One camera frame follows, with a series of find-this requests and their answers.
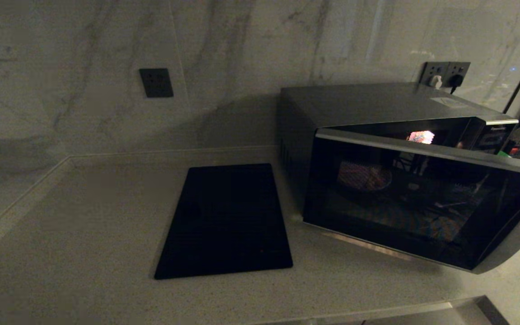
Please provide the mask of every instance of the black power cord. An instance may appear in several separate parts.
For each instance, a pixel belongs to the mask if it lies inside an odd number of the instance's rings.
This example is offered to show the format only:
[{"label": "black power cord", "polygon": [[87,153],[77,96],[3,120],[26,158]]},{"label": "black power cord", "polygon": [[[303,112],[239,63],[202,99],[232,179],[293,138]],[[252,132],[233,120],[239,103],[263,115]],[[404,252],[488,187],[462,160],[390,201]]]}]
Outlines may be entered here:
[{"label": "black power cord", "polygon": [[450,83],[450,86],[452,89],[450,89],[450,94],[455,92],[456,87],[460,86],[463,83],[464,77],[460,74],[455,74],[454,76],[450,77],[450,80],[448,81]]}]

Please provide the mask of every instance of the electrical socket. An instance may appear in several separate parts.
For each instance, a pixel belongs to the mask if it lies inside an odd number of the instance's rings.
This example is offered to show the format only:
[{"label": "electrical socket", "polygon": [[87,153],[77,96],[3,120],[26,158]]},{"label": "electrical socket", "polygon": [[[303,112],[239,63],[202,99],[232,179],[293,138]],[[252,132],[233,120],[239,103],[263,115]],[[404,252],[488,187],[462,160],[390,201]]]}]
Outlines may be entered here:
[{"label": "electrical socket", "polygon": [[463,78],[467,75],[471,62],[449,62],[446,74],[442,77],[442,87],[450,87],[452,76],[460,74]]},{"label": "electrical socket", "polygon": [[471,62],[427,62],[419,82],[428,85],[433,76],[439,75],[442,77],[441,88],[449,88],[452,76],[460,74],[464,78],[470,65]]},{"label": "electrical socket", "polygon": [[167,69],[140,69],[147,98],[174,97]]},{"label": "electrical socket", "polygon": [[444,87],[444,76],[446,76],[446,70],[448,70],[450,62],[427,62],[425,64],[425,69],[422,71],[421,80],[419,81],[422,84],[428,85],[431,82],[433,76],[439,75],[442,76],[442,83]]}]

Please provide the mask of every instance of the white plug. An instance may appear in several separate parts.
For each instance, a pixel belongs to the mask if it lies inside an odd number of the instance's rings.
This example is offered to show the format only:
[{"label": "white plug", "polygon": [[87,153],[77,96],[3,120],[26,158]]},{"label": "white plug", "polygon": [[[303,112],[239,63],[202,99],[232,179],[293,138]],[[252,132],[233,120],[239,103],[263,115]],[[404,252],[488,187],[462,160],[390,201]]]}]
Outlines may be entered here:
[{"label": "white plug", "polygon": [[435,89],[440,89],[442,86],[442,77],[439,75],[433,76],[429,82],[429,86],[434,87]]}]

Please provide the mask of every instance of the countertop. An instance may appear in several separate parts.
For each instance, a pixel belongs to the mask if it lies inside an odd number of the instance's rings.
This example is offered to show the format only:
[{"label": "countertop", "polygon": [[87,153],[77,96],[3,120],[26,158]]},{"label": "countertop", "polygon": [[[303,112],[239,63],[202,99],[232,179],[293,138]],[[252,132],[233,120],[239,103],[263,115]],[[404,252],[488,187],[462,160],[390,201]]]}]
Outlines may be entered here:
[{"label": "countertop", "polygon": [[[520,251],[474,275],[302,223],[272,149],[76,168],[0,241],[0,323],[250,324],[486,295],[520,324]],[[272,163],[294,266],[153,280],[189,167]]]}]

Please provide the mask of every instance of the microwave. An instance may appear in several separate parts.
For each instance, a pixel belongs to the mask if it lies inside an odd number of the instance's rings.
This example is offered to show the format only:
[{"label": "microwave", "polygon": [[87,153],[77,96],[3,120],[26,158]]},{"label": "microwave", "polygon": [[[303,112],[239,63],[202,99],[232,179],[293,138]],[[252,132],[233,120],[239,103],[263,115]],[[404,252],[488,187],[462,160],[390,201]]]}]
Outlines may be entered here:
[{"label": "microwave", "polygon": [[417,83],[281,90],[303,221],[476,274],[520,249],[518,120]]}]

